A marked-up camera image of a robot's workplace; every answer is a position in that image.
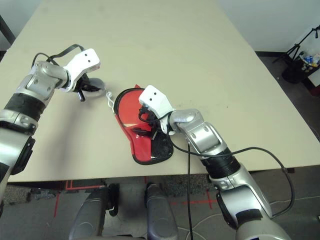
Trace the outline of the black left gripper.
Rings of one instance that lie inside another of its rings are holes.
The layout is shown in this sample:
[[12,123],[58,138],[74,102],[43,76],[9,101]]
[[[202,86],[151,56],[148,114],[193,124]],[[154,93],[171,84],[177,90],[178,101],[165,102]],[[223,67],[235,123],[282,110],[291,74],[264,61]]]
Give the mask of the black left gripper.
[[83,74],[75,85],[75,91],[78,94],[79,100],[85,102],[86,98],[82,91],[85,92],[97,92],[99,91],[99,81],[97,78],[89,78],[85,73]]

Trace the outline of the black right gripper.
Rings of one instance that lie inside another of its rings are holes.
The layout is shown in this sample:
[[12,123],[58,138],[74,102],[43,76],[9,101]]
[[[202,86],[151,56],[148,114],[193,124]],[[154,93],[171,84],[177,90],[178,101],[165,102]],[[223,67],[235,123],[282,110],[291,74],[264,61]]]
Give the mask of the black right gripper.
[[148,126],[151,127],[151,130],[149,131],[140,127],[133,127],[132,132],[138,136],[145,136],[151,139],[155,139],[158,132],[160,131],[160,124],[156,115],[150,110],[148,110],[146,106],[142,106],[139,109],[139,119],[142,122],[147,123]]

